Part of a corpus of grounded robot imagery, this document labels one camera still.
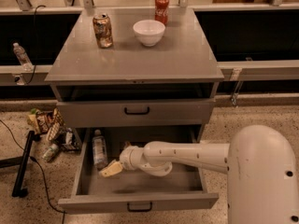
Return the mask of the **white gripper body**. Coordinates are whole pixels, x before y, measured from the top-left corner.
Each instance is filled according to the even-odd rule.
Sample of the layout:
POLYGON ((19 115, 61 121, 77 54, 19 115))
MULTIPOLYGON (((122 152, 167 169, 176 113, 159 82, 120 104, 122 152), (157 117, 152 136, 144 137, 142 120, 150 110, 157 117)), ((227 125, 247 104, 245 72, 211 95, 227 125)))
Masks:
POLYGON ((137 146, 129 146, 120 154, 120 162, 125 170, 136 170, 143 161, 143 148, 137 146))

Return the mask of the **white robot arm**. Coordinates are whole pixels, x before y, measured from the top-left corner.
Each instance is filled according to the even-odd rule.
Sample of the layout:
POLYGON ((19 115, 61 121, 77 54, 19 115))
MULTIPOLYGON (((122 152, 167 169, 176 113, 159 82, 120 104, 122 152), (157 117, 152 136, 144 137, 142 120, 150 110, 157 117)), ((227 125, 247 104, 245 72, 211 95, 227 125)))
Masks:
POLYGON ((123 170, 168 175, 175 163, 227 175, 228 224, 298 224, 296 158, 289 141, 263 125, 241 129, 228 144, 152 141, 128 145, 100 174, 123 170))

